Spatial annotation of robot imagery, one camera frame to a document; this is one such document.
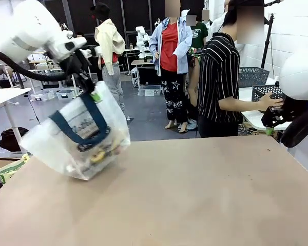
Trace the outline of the white side table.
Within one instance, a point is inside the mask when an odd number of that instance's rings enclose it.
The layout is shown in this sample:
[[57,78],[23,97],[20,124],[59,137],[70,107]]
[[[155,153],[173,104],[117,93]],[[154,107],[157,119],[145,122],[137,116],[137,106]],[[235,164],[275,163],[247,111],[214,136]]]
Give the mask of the white side table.
[[31,88],[25,88],[25,89],[20,89],[20,88],[5,88],[5,89],[0,89],[0,106],[3,106],[8,120],[11,124],[11,128],[13,130],[14,136],[19,142],[22,137],[20,135],[20,132],[18,130],[18,127],[15,125],[15,122],[13,120],[12,114],[10,113],[9,106],[8,104],[10,103],[11,99],[14,99],[24,93],[28,93],[31,90]]

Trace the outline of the person's right forearm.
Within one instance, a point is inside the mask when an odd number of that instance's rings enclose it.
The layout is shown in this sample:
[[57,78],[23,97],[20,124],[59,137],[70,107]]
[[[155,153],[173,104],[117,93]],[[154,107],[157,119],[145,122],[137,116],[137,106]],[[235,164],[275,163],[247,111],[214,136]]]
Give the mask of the person's right forearm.
[[233,97],[219,100],[219,107],[224,111],[247,112],[261,110],[260,106],[259,102],[243,101]]

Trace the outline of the mannequin in cream hoodie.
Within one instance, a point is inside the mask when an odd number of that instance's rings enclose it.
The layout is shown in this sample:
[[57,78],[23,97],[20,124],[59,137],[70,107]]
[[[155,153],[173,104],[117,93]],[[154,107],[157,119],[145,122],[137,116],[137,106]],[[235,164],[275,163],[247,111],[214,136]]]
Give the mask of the mannequin in cream hoodie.
[[94,39],[101,48],[98,66],[102,71],[103,81],[106,83],[122,112],[125,112],[119,67],[119,57],[125,51],[125,41],[110,19],[110,8],[105,3],[97,1],[90,10],[93,16],[99,20],[99,25],[94,32]]

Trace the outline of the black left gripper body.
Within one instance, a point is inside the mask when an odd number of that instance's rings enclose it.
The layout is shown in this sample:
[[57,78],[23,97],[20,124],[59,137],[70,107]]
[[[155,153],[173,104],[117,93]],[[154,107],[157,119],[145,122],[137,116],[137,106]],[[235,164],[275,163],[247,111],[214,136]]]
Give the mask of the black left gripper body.
[[77,75],[81,80],[91,80],[88,74],[89,62],[82,50],[75,50],[68,58],[60,62],[66,77]]

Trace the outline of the cardboard box with green print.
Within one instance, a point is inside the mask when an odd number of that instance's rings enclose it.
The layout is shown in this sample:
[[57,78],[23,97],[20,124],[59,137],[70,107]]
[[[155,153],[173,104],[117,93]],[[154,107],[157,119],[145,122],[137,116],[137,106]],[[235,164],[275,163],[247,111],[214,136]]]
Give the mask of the cardboard box with green print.
[[6,182],[30,159],[29,155],[24,154],[21,159],[14,161],[0,168],[0,179],[2,184]]

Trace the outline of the person's left forearm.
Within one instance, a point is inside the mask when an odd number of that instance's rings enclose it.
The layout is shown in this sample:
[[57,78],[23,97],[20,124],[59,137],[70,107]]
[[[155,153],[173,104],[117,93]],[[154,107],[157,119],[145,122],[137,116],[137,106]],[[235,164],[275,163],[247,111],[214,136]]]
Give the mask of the person's left forearm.
[[190,99],[190,103],[194,107],[196,107],[198,104],[198,83],[199,79],[196,77],[192,77],[188,85],[188,96]]

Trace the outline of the person's right hand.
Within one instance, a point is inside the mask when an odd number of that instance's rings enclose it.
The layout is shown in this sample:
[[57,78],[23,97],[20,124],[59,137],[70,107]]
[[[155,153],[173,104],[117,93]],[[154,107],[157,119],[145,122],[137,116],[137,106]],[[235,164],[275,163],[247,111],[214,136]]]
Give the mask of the person's right hand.
[[266,93],[263,97],[259,99],[257,102],[257,109],[259,111],[265,112],[269,107],[281,107],[283,105],[283,99],[278,98],[278,99],[273,99],[271,98],[272,92],[269,91]]

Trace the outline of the person in striped shirt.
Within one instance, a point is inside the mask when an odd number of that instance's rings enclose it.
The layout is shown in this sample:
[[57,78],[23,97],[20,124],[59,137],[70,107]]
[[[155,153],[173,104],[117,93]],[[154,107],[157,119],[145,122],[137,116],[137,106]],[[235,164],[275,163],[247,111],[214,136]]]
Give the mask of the person in striped shirt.
[[263,0],[229,0],[228,11],[218,32],[204,45],[200,61],[198,129],[202,138],[238,135],[242,112],[224,111],[219,100],[239,99],[240,55],[235,46],[237,23],[253,20],[243,7],[263,7]]

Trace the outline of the black tripod stand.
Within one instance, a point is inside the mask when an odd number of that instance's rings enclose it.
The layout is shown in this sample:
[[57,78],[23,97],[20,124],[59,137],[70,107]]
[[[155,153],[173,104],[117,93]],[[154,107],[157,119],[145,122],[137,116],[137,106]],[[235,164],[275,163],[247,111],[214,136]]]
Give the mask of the black tripod stand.
[[[272,2],[269,2],[269,3],[265,4],[264,6],[269,7],[269,6],[272,6],[274,4],[279,4],[283,1],[284,0],[273,0]],[[271,37],[271,30],[272,30],[273,22],[274,22],[274,14],[273,13],[270,15],[269,19],[267,19],[266,17],[264,18],[264,24],[268,25],[268,31],[267,31],[267,35],[266,35],[263,57],[262,57],[261,66],[260,66],[261,69],[263,69],[264,65],[265,65],[268,47],[269,47],[269,44],[270,44],[270,37]]]

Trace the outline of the black bag on floor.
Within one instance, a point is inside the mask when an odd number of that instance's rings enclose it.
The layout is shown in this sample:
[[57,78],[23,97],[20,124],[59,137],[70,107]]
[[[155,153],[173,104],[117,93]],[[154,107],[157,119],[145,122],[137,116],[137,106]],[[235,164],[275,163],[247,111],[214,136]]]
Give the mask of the black bag on floor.
[[10,152],[21,151],[12,128],[4,130],[1,133],[0,147]]

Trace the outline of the grey plastic shopping basket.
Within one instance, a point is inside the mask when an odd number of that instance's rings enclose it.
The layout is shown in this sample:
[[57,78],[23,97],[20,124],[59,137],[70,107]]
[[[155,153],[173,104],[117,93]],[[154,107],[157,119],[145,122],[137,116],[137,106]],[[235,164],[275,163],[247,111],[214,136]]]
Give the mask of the grey plastic shopping basket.
[[279,86],[276,85],[262,85],[262,86],[253,86],[252,87],[252,101],[258,101],[264,95],[268,93],[272,93],[270,95],[271,99],[285,99],[286,96],[281,90]]
[[269,71],[260,67],[241,67],[238,73],[239,88],[265,85]]

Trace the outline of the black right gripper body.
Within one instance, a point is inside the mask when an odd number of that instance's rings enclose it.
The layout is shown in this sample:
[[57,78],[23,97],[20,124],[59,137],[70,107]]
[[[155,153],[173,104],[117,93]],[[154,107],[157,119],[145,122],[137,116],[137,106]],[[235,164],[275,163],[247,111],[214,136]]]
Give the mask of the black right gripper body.
[[274,128],[297,117],[297,101],[286,97],[283,102],[280,108],[269,106],[264,112],[261,121],[265,127]]

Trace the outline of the yellow packaged item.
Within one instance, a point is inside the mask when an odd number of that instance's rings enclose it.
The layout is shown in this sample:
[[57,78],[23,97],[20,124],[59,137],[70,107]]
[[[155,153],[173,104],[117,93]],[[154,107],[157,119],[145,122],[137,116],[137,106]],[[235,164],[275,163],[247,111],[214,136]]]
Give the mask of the yellow packaged item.
[[101,162],[104,159],[105,155],[106,155],[105,151],[99,150],[97,153],[91,156],[90,162],[91,163]]

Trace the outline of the translucent bag with navy handles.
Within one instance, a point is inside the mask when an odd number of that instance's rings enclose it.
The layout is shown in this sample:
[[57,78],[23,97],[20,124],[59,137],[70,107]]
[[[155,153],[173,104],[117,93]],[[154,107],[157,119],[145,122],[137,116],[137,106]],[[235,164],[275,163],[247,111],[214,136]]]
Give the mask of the translucent bag with navy handles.
[[[126,117],[105,82],[95,91],[100,102],[82,93],[25,134],[21,146],[58,173],[92,179],[130,145]],[[91,163],[99,150],[104,159]]]

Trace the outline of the mannequin in red shirt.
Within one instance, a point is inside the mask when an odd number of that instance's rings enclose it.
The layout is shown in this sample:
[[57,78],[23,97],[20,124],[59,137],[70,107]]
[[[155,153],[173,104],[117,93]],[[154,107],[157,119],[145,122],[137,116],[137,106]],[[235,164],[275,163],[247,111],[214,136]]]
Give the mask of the mannequin in red shirt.
[[166,18],[153,31],[149,49],[166,101],[168,124],[165,129],[179,124],[179,133],[185,133],[188,125],[185,105],[187,53],[193,35],[181,11],[181,0],[165,0]]

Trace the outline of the person in green shirt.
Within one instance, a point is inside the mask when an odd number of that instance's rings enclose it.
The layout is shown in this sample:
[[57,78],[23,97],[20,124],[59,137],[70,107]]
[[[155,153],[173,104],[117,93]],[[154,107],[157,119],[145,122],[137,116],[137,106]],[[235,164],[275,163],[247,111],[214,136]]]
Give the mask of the person in green shirt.
[[190,10],[188,14],[196,16],[196,24],[191,26],[193,37],[191,46],[196,49],[202,49],[206,44],[206,39],[208,37],[207,26],[202,22],[202,13]]

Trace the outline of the white table with baskets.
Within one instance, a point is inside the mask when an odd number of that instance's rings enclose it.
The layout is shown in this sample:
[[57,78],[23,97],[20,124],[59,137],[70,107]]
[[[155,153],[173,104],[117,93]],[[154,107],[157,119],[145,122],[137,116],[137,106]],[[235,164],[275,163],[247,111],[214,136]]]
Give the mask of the white table with baskets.
[[[240,88],[239,89],[239,99],[243,101],[252,100],[252,87]],[[261,118],[263,113],[259,111],[246,111],[242,112],[244,118],[251,124],[251,126],[257,130],[265,131],[266,128],[263,125]],[[281,125],[278,125],[274,128],[275,131],[285,130],[290,125],[290,122],[285,122]]]

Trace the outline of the black computer case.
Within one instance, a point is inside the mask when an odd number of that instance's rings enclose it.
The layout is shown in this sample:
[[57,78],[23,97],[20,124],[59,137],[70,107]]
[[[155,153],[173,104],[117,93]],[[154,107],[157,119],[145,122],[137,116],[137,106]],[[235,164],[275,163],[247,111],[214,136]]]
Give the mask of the black computer case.
[[154,67],[138,67],[139,84],[142,86],[159,85],[160,80]]

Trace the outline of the clear plastic storage bin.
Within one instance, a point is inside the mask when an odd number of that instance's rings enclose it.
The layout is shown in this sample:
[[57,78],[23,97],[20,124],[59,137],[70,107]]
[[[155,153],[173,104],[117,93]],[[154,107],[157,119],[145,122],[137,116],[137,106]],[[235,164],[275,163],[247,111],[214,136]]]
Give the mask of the clear plastic storage bin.
[[160,96],[160,85],[140,85],[138,88],[138,96]]
[[59,100],[70,100],[75,97],[74,90],[60,90],[56,93]]
[[33,101],[48,101],[55,98],[55,94],[52,90],[45,91],[40,90],[34,94],[30,95]]

